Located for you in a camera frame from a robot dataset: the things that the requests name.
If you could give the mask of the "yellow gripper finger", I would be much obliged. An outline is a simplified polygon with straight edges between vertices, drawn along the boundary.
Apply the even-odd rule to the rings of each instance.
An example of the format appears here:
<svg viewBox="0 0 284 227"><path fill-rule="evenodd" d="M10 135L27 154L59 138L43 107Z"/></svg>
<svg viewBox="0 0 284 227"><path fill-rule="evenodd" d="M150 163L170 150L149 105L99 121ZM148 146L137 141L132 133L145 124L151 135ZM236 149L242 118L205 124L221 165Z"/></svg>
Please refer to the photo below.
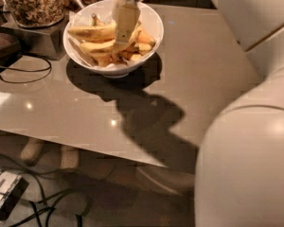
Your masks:
<svg viewBox="0 0 284 227"><path fill-rule="evenodd" d="M127 43L138 23L140 9L134 1L114 0L112 18L115 21L115 42Z"/></svg>

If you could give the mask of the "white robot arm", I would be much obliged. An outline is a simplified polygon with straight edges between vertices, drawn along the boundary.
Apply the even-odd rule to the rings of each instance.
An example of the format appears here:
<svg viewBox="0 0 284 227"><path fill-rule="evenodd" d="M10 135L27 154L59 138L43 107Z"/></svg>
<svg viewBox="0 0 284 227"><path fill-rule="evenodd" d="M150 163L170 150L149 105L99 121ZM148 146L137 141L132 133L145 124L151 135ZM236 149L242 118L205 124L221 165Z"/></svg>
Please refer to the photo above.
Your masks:
<svg viewBox="0 0 284 227"><path fill-rule="evenodd" d="M204 135L188 227L284 227L284 0L211 0L260 77Z"/></svg>

